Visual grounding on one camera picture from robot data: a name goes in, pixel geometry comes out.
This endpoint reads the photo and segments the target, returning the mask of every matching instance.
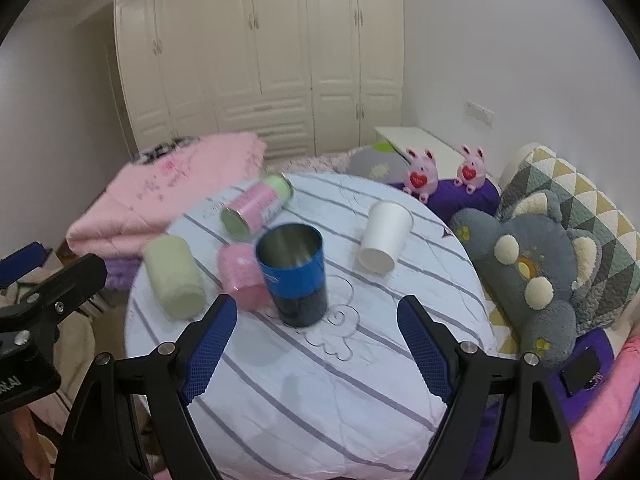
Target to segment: red heart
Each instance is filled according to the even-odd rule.
[[[471,180],[473,177],[476,176],[477,171],[474,170],[473,168],[470,168],[468,166],[462,166],[462,176],[465,178],[465,180]]]
[[[409,176],[409,180],[411,181],[411,185],[415,187],[415,189],[419,189],[422,186],[426,186],[429,179],[426,175],[421,175],[420,173],[415,173],[415,171]]]

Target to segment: person's hand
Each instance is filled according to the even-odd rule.
[[[40,443],[38,432],[26,406],[13,412],[14,428],[22,441],[22,460],[29,472],[38,480],[51,480],[47,454]]]

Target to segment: pink cup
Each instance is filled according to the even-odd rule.
[[[218,254],[218,269],[224,293],[236,300],[238,308],[255,310],[271,301],[251,244],[222,248]]]

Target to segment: black phone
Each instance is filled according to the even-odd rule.
[[[561,371],[560,378],[569,397],[581,390],[590,390],[597,384],[596,375],[600,371],[600,359],[595,349],[589,347],[568,363]]]

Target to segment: pink and green can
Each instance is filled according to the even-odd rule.
[[[220,212],[220,221],[236,240],[248,240],[267,227],[293,197],[282,173],[271,173],[236,197]]]

